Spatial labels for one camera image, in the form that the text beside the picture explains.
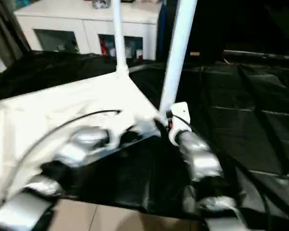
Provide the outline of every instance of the red object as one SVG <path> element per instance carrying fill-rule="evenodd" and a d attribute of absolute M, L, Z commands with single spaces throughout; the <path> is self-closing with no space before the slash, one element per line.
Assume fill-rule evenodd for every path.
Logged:
<path fill-rule="evenodd" d="M 107 50 L 104 40 L 100 39 L 100 43 L 101 43 L 102 55 L 108 55 L 108 50 Z"/>

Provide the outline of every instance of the tile floor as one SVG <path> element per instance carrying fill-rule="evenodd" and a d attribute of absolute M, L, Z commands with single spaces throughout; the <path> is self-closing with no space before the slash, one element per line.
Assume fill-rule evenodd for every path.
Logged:
<path fill-rule="evenodd" d="M 62 200 L 51 231 L 196 231 L 194 221 L 134 210 Z"/>

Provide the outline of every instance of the bottle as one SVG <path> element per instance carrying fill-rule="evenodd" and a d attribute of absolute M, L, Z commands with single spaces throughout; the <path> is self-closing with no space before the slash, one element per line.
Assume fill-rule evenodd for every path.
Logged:
<path fill-rule="evenodd" d="M 110 0 L 92 0 L 92 3 L 96 9 L 108 8 L 110 6 Z"/>

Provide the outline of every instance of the black plastic sheet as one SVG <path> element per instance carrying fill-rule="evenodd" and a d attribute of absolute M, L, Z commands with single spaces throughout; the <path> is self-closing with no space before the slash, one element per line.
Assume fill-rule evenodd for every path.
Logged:
<path fill-rule="evenodd" d="M 0 75 L 0 99 L 110 73 L 115 67 L 114 60 L 91 54 L 27 56 Z M 165 64 L 130 67 L 131 79 L 158 108 Z M 289 221 L 283 220 L 289 219 L 289 71 L 186 65 L 176 101 L 188 103 L 191 124 L 205 139 L 250 171 L 269 201 L 275 227 L 289 230 Z M 242 212 L 251 227 L 264 229 L 267 215 L 259 189 L 240 170 L 237 173 Z M 167 137 L 152 137 L 93 164 L 79 199 L 198 219 L 182 209 L 188 185 L 178 150 Z"/>

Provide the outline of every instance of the curtain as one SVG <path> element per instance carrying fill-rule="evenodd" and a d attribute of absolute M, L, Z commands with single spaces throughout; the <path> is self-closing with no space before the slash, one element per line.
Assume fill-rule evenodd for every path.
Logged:
<path fill-rule="evenodd" d="M 29 51 L 13 13 L 9 12 L 6 1 L 0 0 L 0 58 L 9 67 Z"/>

